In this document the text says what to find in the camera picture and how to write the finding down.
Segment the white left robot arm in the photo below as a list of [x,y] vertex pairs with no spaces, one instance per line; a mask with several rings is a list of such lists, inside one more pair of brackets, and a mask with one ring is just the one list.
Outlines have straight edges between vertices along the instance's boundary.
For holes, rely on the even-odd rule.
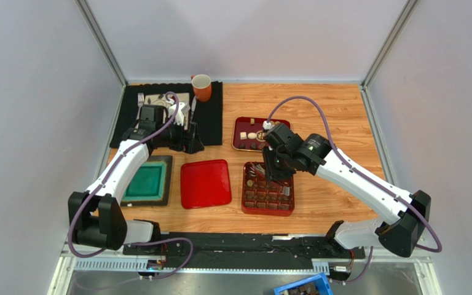
[[111,163],[85,191],[70,195],[68,244],[76,256],[81,254],[75,245],[103,251],[151,242],[155,223],[127,221],[120,209],[129,184],[157,148],[187,154],[204,150],[197,124],[188,119],[189,104],[167,102],[168,106],[146,104],[140,107],[138,119],[123,134]]

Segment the red chocolate serving tray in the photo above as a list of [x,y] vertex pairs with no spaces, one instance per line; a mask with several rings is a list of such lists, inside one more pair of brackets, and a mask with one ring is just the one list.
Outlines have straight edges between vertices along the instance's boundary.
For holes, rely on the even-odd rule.
[[[251,125],[250,124],[250,119],[254,118],[255,119],[255,124]],[[233,135],[232,135],[232,146],[238,150],[238,151],[255,151],[255,152],[261,152],[262,150],[259,150],[259,145],[261,143],[265,143],[267,148],[269,145],[265,141],[265,131],[263,129],[263,123],[267,120],[267,118],[262,118],[262,117],[238,117],[236,118],[234,122],[234,130],[233,130]],[[249,133],[257,133],[258,137],[256,140],[241,140],[240,139],[240,133],[241,132],[246,132],[247,137]],[[239,149],[238,146],[239,144],[245,144],[244,149]],[[252,143],[256,143],[258,146],[257,150],[252,150],[250,148],[250,145]]]

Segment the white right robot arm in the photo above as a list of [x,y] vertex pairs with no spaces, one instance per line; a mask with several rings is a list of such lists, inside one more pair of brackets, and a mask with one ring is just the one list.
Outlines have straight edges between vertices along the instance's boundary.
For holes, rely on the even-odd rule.
[[283,123],[264,122],[263,127],[267,181],[307,172],[343,188],[378,215],[367,221],[336,221],[326,234],[333,251],[382,246],[397,256],[411,256],[429,219],[431,198],[427,193],[411,194],[382,180],[321,135],[312,133],[302,139]]

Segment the metal serving tongs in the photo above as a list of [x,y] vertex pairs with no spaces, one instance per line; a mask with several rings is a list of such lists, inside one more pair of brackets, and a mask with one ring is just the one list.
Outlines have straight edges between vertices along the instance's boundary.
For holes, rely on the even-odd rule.
[[267,180],[265,164],[258,162],[251,162],[249,167],[249,175],[256,178],[256,182],[261,181],[265,182],[264,186],[270,186],[278,191],[279,194],[290,196],[293,192],[291,186],[287,184],[282,184],[279,181]]

